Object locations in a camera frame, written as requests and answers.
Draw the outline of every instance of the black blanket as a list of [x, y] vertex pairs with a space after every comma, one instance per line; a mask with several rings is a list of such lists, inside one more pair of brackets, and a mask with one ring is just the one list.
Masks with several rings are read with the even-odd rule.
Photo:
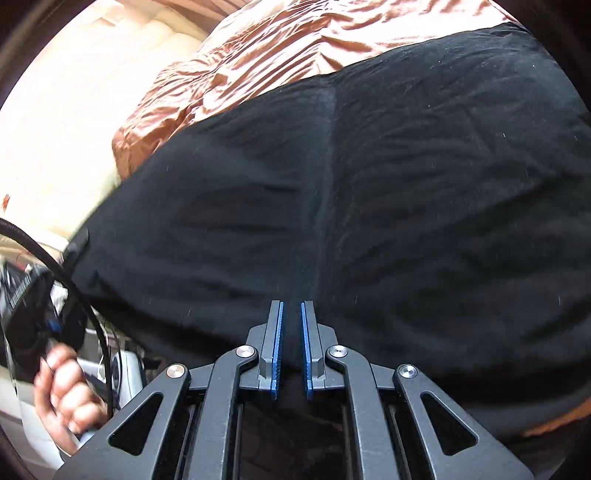
[[341, 343], [518, 433], [591, 395], [585, 115], [515, 24], [397, 48], [175, 135], [88, 219], [74, 280], [191, 367], [272, 299], [299, 365], [314, 300]]

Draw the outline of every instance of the silver bolt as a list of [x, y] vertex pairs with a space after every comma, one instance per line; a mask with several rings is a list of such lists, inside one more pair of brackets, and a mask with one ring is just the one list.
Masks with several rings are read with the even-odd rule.
[[255, 354], [255, 349], [250, 345], [242, 345], [236, 349], [236, 354], [241, 358], [248, 358]]
[[170, 367], [168, 367], [168, 369], [166, 370], [166, 374], [170, 378], [182, 377], [184, 374], [184, 366], [179, 364], [170, 365]]
[[329, 348], [329, 355], [335, 358], [343, 358], [347, 353], [349, 353], [348, 348], [342, 345], [333, 345]]
[[414, 378], [417, 376], [418, 370], [417, 370], [417, 367], [414, 367], [409, 364], [404, 364], [404, 365], [400, 365], [400, 367], [398, 367], [398, 373], [400, 374], [401, 377], [404, 377], [404, 378]]

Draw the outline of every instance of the human hand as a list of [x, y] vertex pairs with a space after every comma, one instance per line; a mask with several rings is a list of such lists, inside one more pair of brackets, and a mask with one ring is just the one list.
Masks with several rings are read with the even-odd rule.
[[83, 433], [107, 422], [105, 402], [88, 386], [76, 352], [61, 343], [41, 360], [35, 377], [35, 411], [47, 433], [64, 452], [77, 445], [72, 433]]

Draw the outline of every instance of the blue gripper pad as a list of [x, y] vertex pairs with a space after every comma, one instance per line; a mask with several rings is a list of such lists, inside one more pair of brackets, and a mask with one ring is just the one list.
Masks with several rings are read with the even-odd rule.
[[302, 334], [302, 352], [303, 352], [303, 371], [304, 383], [306, 384], [306, 397], [312, 399], [312, 354], [310, 351], [310, 337], [308, 335], [308, 320], [306, 318], [306, 305], [301, 304], [301, 334]]
[[281, 348], [283, 346], [283, 302], [279, 304], [275, 342], [273, 343], [273, 362], [271, 364], [271, 398], [277, 399], [281, 375]]

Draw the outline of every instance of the triangular cutout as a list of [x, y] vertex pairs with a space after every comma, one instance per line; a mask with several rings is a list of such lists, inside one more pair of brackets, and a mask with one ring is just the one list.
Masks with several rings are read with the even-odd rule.
[[109, 444], [131, 455], [138, 456], [144, 450], [148, 434], [162, 403], [160, 393], [152, 395], [109, 437]]
[[478, 440], [474, 434], [433, 395], [424, 392], [421, 394], [421, 401], [445, 455], [455, 455], [476, 444]]

